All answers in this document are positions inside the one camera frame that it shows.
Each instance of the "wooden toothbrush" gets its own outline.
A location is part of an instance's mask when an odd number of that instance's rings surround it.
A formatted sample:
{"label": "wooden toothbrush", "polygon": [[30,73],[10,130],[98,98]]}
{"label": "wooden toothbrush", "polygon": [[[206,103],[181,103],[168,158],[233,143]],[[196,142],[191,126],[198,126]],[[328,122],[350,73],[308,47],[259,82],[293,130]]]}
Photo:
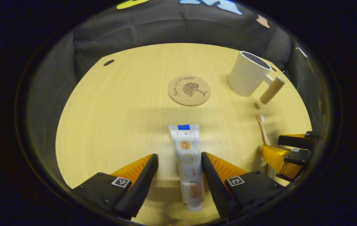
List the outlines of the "wooden toothbrush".
{"label": "wooden toothbrush", "polygon": [[[266,135],[266,132],[265,132],[265,127],[263,127],[263,122],[265,121],[265,116],[264,115],[257,115],[256,116],[256,120],[258,120],[259,127],[261,128],[263,143],[265,145],[269,145],[270,146],[270,142],[269,142],[268,136]],[[266,164],[266,175],[270,176],[270,178],[273,178],[273,179],[275,178],[275,175],[276,175],[275,170],[271,166],[269,166],[268,164]]]}
{"label": "wooden toothbrush", "polygon": [[265,132],[265,127],[263,127],[263,122],[265,121],[265,116],[264,115],[257,115],[256,116],[256,120],[258,120],[259,127],[261,128],[263,143],[270,146],[270,142],[268,140],[268,136],[266,135],[266,132]]}

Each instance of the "toothpaste tube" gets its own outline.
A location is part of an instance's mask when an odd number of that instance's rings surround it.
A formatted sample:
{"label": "toothpaste tube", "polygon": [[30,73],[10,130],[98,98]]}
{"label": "toothpaste tube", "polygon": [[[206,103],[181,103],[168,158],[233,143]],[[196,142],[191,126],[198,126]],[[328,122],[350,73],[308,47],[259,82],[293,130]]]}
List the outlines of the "toothpaste tube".
{"label": "toothpaste tube", "polygon": [[199,125],[170,125],[177,154],[181,194],[189,211],[201,210],[205,191],[202,177]]}

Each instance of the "wooden table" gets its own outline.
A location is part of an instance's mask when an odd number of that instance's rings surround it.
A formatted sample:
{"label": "wooden table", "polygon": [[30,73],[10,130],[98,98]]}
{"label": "wooden table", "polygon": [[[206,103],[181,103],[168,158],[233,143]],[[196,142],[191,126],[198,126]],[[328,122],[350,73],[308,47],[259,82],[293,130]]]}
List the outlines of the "wooden table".
{"label": "wooden table", "polygon": [[[166,226],[219,219],[207,189],[204,209],[189,212],[182,202],[170,124],[199,124],[201,151],[212,153],[244,170],[264,170],[263,143],[257,114],[265,115],[272,145],[280,134],[311,130],[308,113],[290,81],[267,104],[259,97],[262,83],[250,97],[234,93],[227,76],[238,50],[191,43],[143,46],[99,60],[72,92],[59,121],[57,161],[65,182],[74,188],[97,172],[115,170],[150,153],[157,153],[159,169],[147,199],[132,221]],[[104,63],[114,59],[108,66]],[[199,76],[211,87],[210,99],[195,107],[174,102],[167,93],[177,76]]]}

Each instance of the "toothpaste tube cap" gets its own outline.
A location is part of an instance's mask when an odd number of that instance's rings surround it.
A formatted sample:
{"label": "toothpaste tube cap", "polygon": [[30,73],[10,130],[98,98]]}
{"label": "toothpaste tube cap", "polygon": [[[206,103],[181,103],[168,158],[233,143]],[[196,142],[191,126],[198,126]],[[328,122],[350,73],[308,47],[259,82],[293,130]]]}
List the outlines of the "toothpaste tube cap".
{"label": "toothpaste tube cap", "polygon": [[202,203],[199,204],[187,204],[188,211],[199,211],[203,209]]}

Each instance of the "blue shape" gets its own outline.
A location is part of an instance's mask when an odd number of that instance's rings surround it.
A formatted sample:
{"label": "blue shape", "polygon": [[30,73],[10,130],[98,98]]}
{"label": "blue shape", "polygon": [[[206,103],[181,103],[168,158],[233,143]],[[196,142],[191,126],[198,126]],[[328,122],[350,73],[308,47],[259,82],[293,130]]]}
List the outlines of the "blue shape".
{"label": "blue shape", "polygon": [[178,125],[178,130],[190,130],[190,125]]}
{"label": "blue shape", "polygon": [[237,6],[235,5],[235,3],[229,1],[229,0],[202,0],[206,5],[211,6],[213,4],[215,4],[216,2],[220,2],[220,4],[217,5],[217,7],[235,13],[235,14],[239,14],[242,15],[243,13],[240,12],[237,9]]}
{"label": "blue shape", "polygon": [[198,0],[181,0],[181,4],[192,4],[192,5],[199,5],[201,2]]}
{"label": "blue shape", "polygon": [[[217,7],[221,8],[223,10],[235,13],[235,14],[239,14],[239,15],[243,14],[242,12],[240,12],[237,9],[237,6],[235,5],[235,3],[233,3],[232,1],[229,1],[229,0],[201,0],[201,1],[203,1],[207,6],[212,6],[216,2],[219,2]],[[198,0],[181,0],[180,3],[181,4],[199,5],[201,2]]]}

